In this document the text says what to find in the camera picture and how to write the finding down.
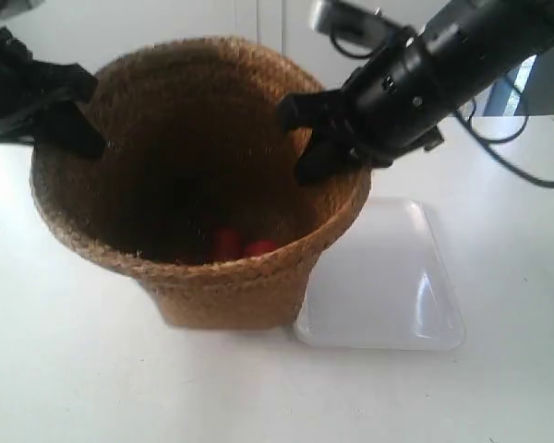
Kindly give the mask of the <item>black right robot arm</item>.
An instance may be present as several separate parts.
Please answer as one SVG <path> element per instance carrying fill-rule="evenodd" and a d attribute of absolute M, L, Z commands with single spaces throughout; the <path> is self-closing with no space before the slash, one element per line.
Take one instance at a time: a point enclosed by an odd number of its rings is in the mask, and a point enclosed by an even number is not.
<path fill-rule="evenodd" d="M 433 150 L 443 140 L 440 121 L 554 47 L 554 1 L 451 1 L 421 29 L 344 1 L 318 1 L 309 23 L 334 48 L 350 42 L 364 52 L 340 88 L 290 93 L 279 103 L 283 130 L 311 132 L 294 168 L 300 185 Z"/>

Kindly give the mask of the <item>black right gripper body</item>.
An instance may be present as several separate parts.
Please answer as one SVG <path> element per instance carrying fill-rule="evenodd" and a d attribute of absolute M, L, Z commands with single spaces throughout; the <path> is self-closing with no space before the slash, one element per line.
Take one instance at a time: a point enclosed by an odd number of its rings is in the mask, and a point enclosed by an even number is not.
<path fill-rule="evenodd" d="M 342 86 L 353 152 L 371 167 L 390 167 L 414 150 L 431 151 L 444 141 L 438 128 L 443 107 L 423 50 L 416 35 L 397 34 Z"/>

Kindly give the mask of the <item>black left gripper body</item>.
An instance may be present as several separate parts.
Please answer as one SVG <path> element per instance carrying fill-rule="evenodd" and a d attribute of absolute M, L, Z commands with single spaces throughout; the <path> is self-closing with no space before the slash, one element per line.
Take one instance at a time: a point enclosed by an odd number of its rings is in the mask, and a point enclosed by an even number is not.
<path fill-rule="evenodd" d="M 36 143 L 33 118 L 55 102 L 90 102 L 98 80 L 78 64 L 33 58 L 6 28 L 0 29 L 0 143 Z"/>

